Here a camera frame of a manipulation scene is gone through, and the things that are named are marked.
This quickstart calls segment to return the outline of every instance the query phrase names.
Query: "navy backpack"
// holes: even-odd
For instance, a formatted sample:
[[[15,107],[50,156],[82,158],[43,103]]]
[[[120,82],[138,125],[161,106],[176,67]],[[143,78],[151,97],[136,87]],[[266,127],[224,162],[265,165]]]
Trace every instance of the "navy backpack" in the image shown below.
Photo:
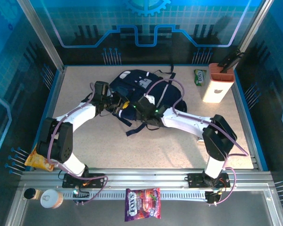
[[[171,79],[175,77],[173,68],[174,67],[171,66],[171,72],[166,73],[171,74]],[[127,70],[118,75],[110,83],[110,88],[113,91],[120,93],[122,96],[125,96],[130,101],[130,103],[134,103],[137,102],[155,82],[161,79],[163,78],[147,71]],[[163,81],[158,83],[150,91],[149,95],[154,96],[155,106],[157,108],[161,105],[167,105],[171,107],[182,96],[180,90],[172,85],[171,81]],[[183,100],[181,100],[175,108],[179,111],[187,112],[187,105]],[[127,108],[121,110],[119,114],[115,116],[127,126],[131,126],[131,123],[127,120],[136,121],[136,109],[133,107],[133,105],[129,105]],[[147,126],[147,124],[143,123],[140,127],[126,132],[126,135],[129,136],[138,133],[145,126]]]

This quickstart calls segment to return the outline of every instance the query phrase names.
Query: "purple candy bag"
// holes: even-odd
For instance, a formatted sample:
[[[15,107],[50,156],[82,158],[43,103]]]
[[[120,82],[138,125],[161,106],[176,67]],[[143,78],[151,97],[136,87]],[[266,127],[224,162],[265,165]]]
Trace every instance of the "purple candy bag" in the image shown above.
[[[160,188],[126,189],[125,221],[156,217],[160,219]]]

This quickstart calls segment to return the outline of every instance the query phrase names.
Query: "gear logo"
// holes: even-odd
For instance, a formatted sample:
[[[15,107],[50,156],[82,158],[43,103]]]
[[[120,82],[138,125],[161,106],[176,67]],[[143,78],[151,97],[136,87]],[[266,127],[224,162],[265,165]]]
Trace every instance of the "gear logo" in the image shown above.
[[[154,13],[160,13],[161,9],[166,9],[166,4],[171,3],[170,0],[124,0],[127,9],[132,13],[141,16],[154,16]]]
[[[0,13],[11,23],[18,15],[16,0],[0,0]]]

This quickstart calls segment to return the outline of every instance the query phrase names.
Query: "metal frame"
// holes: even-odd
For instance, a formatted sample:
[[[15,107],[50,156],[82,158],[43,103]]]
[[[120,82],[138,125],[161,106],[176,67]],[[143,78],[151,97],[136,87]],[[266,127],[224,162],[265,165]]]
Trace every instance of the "metal frame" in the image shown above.
[[[20,225],[26,200],[23,198],[23,192],[27,187],[47,190],[55,189],[58,191],[72,191],[72,189],[61,188],[62,180],[58,179],[58,172],[24,172],[14,198],[14,202],[9,213],[6,226]],[[171,192],[173,194],[185,192],[206,191],[211,189],[193,189],[188,188],[188,183],[184,180],[187,173],[201,173],[202,169],[93,169],[90,173],[104,173],[109,177],[105,192],[109,194],[119,194],[126,188],[144,189],[160,187],[162,192]],[[233,184],[233,173],[227,171],[230,182]],[[261,191],[265,196],[269,214],[275,226],[283,226],[283,209],[277,195],[273,178],[270,172],[258,172],[254,170],[237,170],[237,183],[234,188],[236,191]],[[111,196],[110,200],[124,199],[124,196]]]
[[[24,14],[26,15],[28,21],[32,25],[34,31],[37,33],[40,41],[42,42],[43,46],[45,47],[48,55],[50,56],[51,60],[53,61],[54,65],[58,69],[59,72],[63,72],[64,65],[63,62],[58,55],[53,43],[50,40],[49,35],[47,34],[41,20],[39,19],[36,11],[34,10],[32,4],[29,0],[17,0],[20,7],[22,8]]]
[[[33,26],[35,32],[40,38],[42,44],[47,50],[49,56],[60,72],[63,72],[64,65],[55,50],[46,30],[44,29],[40,19],[38,18],[34,8],[29,0],[17,0],[25,15]],[[245,36],[241,44],[240,50],[244,52],[253,36],[256,34],[258,27],[267,14],[273,0],[266,0],[257,17],[255,18],[249,33]],[[237,170],[237,183],[234,191],[261,191],[263,192],[268,206],[269,214],[274,225],[283,226],[283,208],[277,195],[275,185],[273,183],[270,172],[260,172],[263,170],[258,155],[256,142],[251,132],[250,124],[247,120],[243,101],[239,93],[237,84],[232,88],[233,96],[237,104],[237,110],[240,114],[241,123],[245,132],[245,137],[252,154],[254,170]],[[58,96],[58,90],[55,89],[55,96]],[[132,189],[160,187],[163,192],[182,193],[184,192],[201,192],[205,189],[189,189],[187,182],[184,180],[187,173],[201,173],[202,169],[94,169],[90,173],[104,173],[109,177],[107,187],[104,192],[109,194],[123,194],[128,187]],[[227,172],[233,184],[233,173]],[[55,189],[64,193],[69,193],[72,189],[61,188],[62,181],[58,179],[58,171],[51,173],[44,171],[24,172],[17,192],[15,194],[12,207],[10,209],[6,226],[20,225],[24,217],[27,200],[23,197],[24,190],[27,187],[35,187],[41,190]],[[91,190],[91,194],[95,194],[98,189]],[[113,195],[109,199],[123,199],[124,196]]]
[[[265,0],[265,2],[263,3],[257,17],[255,18],[253,24],[250,27],[250,30],[248,32],[248,34],[245,36],[245,39],[243,40],[242,44],[240,45],[240,51],[241,52],[245,52],[247,47],[249,46],[251,40],[253,39],[253,37],[255,36],[255,34],[257,33],[257,30],[259,28],[259,26],[261,25],[263,19],[265,18],[266,14],[269,11],[269,8],[271,7],[271,5],[273,4],[274,0]]]

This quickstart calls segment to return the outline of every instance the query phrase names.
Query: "yellow snack bag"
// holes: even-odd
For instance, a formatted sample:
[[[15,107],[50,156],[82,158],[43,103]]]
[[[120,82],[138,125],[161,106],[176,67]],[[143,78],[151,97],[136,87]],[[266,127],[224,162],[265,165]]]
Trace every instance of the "yellow snack bag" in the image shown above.
[[[36,150],[37,146],[34,147],[33,152],[27,157],[24,165],[40,168],[49,172],[53,171],[54,165],[49,164],[48,160],[42,155],[39,155]]]

